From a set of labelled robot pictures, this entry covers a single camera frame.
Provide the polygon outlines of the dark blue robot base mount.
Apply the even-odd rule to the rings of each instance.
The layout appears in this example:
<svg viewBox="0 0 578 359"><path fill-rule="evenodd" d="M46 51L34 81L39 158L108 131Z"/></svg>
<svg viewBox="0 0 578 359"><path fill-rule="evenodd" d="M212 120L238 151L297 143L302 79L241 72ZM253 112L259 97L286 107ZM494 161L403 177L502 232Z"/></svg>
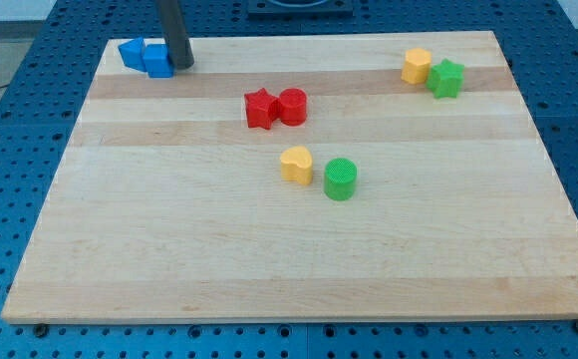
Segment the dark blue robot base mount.
<svg viewBox="0 0 578 359"><path fill-rule="evenodd" d="M352 0L249 0L247 16L253 19L274 16L352 15Z"/></svg>

